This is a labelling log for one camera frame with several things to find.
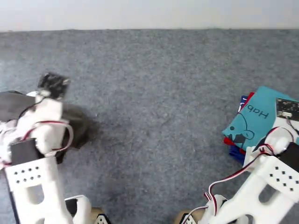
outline gray carpet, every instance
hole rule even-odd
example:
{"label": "gray carpet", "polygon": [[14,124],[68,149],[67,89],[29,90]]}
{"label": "gray carpet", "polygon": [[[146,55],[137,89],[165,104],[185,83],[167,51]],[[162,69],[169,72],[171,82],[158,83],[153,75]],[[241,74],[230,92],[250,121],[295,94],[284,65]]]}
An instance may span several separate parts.
{"label": "gray carpet", "polygon": [[[299,31],[0,34],[0,91],[31,91],[48,70],[71,77],[66,101],[93,120],[90,141],[59,165],[65,197],[88,196],[114,224],[171,224],[240,168],[221,131],[241,95],[266,85],[299,98]],[[231,197],[244,179],[214,191]],[[0,218],[14,223],[3,174]]]}

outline wire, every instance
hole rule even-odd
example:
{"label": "wire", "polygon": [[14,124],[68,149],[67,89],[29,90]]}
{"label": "wire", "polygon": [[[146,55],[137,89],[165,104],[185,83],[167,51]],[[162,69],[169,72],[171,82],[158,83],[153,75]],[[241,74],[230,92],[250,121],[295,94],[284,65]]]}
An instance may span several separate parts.
{"label": "wire", "polygon": [[24,115],[24,113],[26,113],[28,110],[30,110],[30,109],[33,108],[34,106],[40,104],[44,99],[46,99],[46,97],[43,97],[40,101],[38,101],[38,102],[36,102],[36,103],[34,103],[34,104],[32,104],[32,105],[26,107],[26,108],[20,113],[20,115],[19,115],[19,117],[18,117],[18,119],[17,119],[17,121],[16,121],[16,123],[15,123],[15,127],[17,127],[17,125],[18,125],[18,123],[19,123],[19,120],[20,120],[20,118]]}
{"label": "wire", "polygon": [[261,144],[259,147],[263,147],[263,146],[266,146],[272,152],[272,154],[275,155],[274,154],[274,149],[273,149],[273,147],[271,145],[269,145],[268,143],[264,143],[264,144]]}
{"label": "wire", "polygon": [[212,201],[213,201],[213,203],[214,203],[214,216],[216,216],[216,214],[217,214],[217,201],[216,201],[215,196],[212,194],[212,187],[213,187],[215,184],[217,184],[217,183],[226,182],[226,181],[232,180],[232,179],[234,179],[235,177],[241,175],[241,174],[244,173],[244,172],[248,169],[248,167],[249,167],[252,163],[254,163],[254,162],[256,161],[256,159],[257,159],[259,156],[261,156],[261,155],[269,155],[269,156],[271,156],[271,154],[269,154],[269,153],[267,153],[267,152],[261,152],[259,155],[256,156],[256,158],[254,158],[250,163],[248,163],[248,164],[247,164],[245,167],[243,167],[242,169],[238,170],[237,172],[233,173],[232,175],[227,176],[226,178],[224,178],[224,179],[222,179],[222,180],[215,181],[215,182],[213,182],[213,183],[210,184],[208,193],[209,193],[209,195],[210,195],[210,197],[212,198]]}
{"label": "wire", "polygon": [[61,125],[61,126],[64,126],[65,128],[68,129],[69,140],[68,140],[68,143],[66,144],[66,146],[65,147],[61,147],[61,148],[55,148],[55,149],[53,149],[53,151],[63,151],[63,150],[65,150],[65,149],[67,149],[68,147],[71,146],[71,143],[72,143],[72,141],[74,139],[73,128],[69,124],[67,124],[67,123],[64,123],[62,121],[54,121],[54,120],[44,120],[44,121],[36,122],[34,124],[34,127],[31,128],[30,130],[28,130],[25,133],[24,137],[22,138],[22,141],[25,141],[35,129],[37,129],[38,127],[40,127],[40,125],[44,125],[44,124],[47,124],[47,125]]}
{"label": "wire", "polygon": [[208,206],[201,206],[201,207],[197,207],[195,209],[193,209],[192,211],[189,212],[188,215],[185,216],[185,218],[183,219],[182,223],[181,224],[185,224],[187,219],[190,217],[190,215],[192,215],[193,212],[195,212],[196,210],[199,210],[199,209],[206,209],[208,208]]}
{"label": "wire", "polygon": [[210,196],[205,192],[204,197],[208,200],[208,202],[211,200]]}
{"label": "wire", "polygon": [[292,129],[297,133],[297,135],[299,135],[299,131],[298,131],[298,129],[295,128],[295,127],[292,125],[290,118],[287,117],[287,116],[286,116],[286,123],[287,123],[289,126],[292,127]]}

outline teal book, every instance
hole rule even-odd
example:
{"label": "teal book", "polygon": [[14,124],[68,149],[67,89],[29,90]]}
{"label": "teal book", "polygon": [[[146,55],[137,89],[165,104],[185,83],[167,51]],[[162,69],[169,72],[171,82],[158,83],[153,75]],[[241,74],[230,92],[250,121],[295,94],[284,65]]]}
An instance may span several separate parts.
{"label": "teal book", "polygon": [[273,127],[276,98],[296,101],[288,95],[261,86],[222,133],[243,150],[256,146]]}

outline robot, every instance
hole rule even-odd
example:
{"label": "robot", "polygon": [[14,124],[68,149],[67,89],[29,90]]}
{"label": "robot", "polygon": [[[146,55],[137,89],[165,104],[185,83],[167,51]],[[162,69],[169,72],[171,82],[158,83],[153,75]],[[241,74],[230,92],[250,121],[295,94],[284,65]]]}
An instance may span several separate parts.
{"label": "robot", "polygon": [[[175,224],[249,224],[246,215],[251,215],[255,224],[280,223],[299,201],[299,145],[294,143],[299,131],[291,124],[292,115],[293,121],[297,120],[297,108],[297,102],[285,101],[284,108],[277,111],[274,127],[257,146],[247,147],[243,168],[212,183],[204,193],[208,200],[206,205],[182,211]],[[212,193],[215,184],[229,181],[246,171],[251,174],[233,198],[228,200]],[[267,185],[274,188],[275,193],[269,201],[262,203],[259,195]]]}
{"label": "robot", "polygon": [[[56,155],[74,140],[63,103],[69,79],[47,73],[36,91],[35,103],[5,124],[0,157],[17,224],[109,224],[100,209],[84,195],[64,199]],[[35,186],[44,199],[38,202]]]}
{"label": "robot", "polygon": [[[70,121],[62,116],[61,100],[68,84],[68,78],[56,74],[43,76],[35,103],[2,129],[1,165],[17,224],[110,224],[100,209],[92,208],[86,196],[63,197],[57,154],[72,145],[75,135]],[[288,124],[291,117],[285,112]],[[209,186],[204,193],[208,200],[205,206],[183,211],[175,224],[248,224],[247,214],[256,224],[279,223],[299,201],[299,146],[294,143],[295,133],[299,133],[295,128],[292,132],[279,126],[271,129],[257,146],[247,148],[241,170]],[[251,174],[233,198],[212,193],[215,184],[246,171]],[[267,184],[276,192],[268,202],[261,203],[258,196]],[[35,186],[43,189],[41,203]]]}

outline white wall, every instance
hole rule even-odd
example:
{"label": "white wall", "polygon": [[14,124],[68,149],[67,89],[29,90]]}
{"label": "white wall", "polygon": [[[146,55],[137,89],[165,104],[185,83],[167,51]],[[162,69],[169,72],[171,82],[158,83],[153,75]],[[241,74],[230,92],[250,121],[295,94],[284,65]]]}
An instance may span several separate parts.
{"label": "white wall", "polygon": [[299,28],[299,0],[2,0],[0,31]]}

